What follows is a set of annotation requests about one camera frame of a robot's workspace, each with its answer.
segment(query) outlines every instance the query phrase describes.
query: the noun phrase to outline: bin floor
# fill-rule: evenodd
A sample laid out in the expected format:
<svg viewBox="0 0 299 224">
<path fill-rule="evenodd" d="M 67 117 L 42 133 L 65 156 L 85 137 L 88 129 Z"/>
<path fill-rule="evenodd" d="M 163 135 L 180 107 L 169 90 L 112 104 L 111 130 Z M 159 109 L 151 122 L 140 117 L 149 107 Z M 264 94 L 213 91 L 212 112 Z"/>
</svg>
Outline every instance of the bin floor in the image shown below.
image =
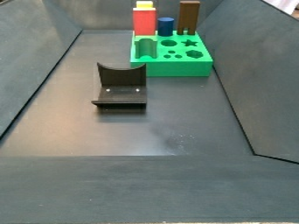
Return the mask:
<svg viewBox="0 0 299 224">
<path fill-rule="evenodd" d="M 145 111 L 103 111 L 96 62 L 129 31 L 84 31 L 0 145 L 0 223 L 299 221 L 299 165 L 251 153 L 215 73 L 148 78 Z"/>
</svg>

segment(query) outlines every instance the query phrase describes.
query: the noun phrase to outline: dark gray surface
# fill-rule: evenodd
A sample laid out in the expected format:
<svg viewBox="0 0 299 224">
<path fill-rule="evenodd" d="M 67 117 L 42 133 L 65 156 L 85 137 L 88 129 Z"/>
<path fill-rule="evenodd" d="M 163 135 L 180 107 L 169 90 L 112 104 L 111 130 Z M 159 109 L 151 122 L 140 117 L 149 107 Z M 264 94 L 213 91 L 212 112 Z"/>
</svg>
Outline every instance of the dark gray surface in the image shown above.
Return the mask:
<svg viewBox="0 0 299 224">
<path fill-rule="evenodd" d="M 299 221 L 299 165 L 252 156 L 215 73 L 149 78 L 144 115 L 97 112 L 119 41 L 84 32 L 2 141 L 0 223 Z"/>
<path fill-rule="evenodd" d="M 1 4 L 0 136 L 79 34 L 50 1 Z"/>
<path fill-rule="evenodd" d="M 255 153 L 299 162 L 299 24 L 259 0 L 225 0 L 200 26 Z"/>
<path fill-rule="evenodd" d="M 52 0 L 84 30 L 132 30 L 132 0 Z M 200 0 L 199 22 L 223 0 Z M 159 17 L 179 17 L 180 0 L 159 1 Z"/>
<path fill-rule="evenodd" d="M 99 97 L 97 62 L 129 67 L 131 38 L 131 31 L 84 31 L 4 137 L 0 156 L 249 154 L 215 73 L 148 78 L 145 113 L 101 115 L 89 103 Z"/>
<path fill-rule="evenodd" d="M 0 223 L 297 222 L 297 172 L 220 154 L 1 157 Z"/>
</svg>

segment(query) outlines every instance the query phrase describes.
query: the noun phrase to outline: shape sorter hole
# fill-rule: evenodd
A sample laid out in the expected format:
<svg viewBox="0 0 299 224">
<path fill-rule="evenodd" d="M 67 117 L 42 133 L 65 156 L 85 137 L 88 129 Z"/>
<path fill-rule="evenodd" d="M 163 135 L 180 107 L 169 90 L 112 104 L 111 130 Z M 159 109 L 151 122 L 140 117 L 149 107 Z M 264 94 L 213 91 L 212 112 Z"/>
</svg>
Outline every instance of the shape sorter hole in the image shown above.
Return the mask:
<svg viewBox="0 0 299 224">
<path fill-rule="evenodd" d="M 177 43 L 173 40 L 167 39 L 167 40 L 163 40 L 161 45 L 163 46 L 176 46 Z"/>
<path fill-rule="evenodd" d="M 200 57 L 203 57 L 203 53 L 199 51 L 191 50 L 187 52 L 187 56 L 191 58 L 199 59 Z"/>
<path fill-rule="evenodd" d="M 184 46 L 196 46 L 197 42 L 196 41 L 191 41 L 189 39 L 187 39 L 185 41 L 183 41 Z"/>
</svg>

